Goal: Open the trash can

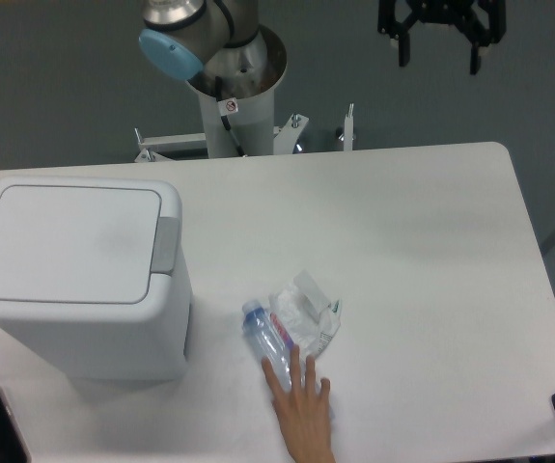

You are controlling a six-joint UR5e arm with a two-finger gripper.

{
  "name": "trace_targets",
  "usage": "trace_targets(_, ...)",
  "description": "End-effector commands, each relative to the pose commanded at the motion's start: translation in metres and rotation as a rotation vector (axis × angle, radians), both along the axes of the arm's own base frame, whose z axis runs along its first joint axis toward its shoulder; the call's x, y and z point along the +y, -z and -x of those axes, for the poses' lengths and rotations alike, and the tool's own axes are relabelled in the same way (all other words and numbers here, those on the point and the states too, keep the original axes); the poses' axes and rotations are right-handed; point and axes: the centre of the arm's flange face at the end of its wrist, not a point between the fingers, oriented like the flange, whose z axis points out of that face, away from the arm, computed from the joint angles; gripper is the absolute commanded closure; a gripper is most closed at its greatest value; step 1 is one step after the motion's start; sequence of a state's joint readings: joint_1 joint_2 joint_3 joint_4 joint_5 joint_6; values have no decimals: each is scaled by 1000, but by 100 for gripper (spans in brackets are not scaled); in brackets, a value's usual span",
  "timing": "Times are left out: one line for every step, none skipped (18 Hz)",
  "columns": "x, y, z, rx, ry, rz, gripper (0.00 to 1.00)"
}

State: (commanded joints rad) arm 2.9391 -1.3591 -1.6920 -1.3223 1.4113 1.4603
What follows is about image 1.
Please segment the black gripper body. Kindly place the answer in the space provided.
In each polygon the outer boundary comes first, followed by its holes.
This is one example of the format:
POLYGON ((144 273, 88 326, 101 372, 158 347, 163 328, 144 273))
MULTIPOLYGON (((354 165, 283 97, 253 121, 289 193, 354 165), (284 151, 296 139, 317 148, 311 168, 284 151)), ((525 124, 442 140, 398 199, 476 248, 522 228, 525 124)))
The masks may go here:
POLYGON ((455 26, 472 44, 494 44, 506 33, 505 1, 379 1, 377 31, 399 40, 418 22, 455 26))

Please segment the bare human hand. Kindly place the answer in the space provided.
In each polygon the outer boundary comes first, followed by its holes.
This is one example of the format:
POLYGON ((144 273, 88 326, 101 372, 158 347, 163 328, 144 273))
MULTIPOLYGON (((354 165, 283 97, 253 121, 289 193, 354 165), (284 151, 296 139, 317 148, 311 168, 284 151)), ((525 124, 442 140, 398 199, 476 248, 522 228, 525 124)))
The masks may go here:
POLYGON ((286 449, 294 462, 335 462, 330 419, 331 382, 322 377, 317 385, 316 361, 305 360, 302 374, 300 347, 291 349, 291 389, 280 384, 272 364, 262 358, 264 379, 286 449))

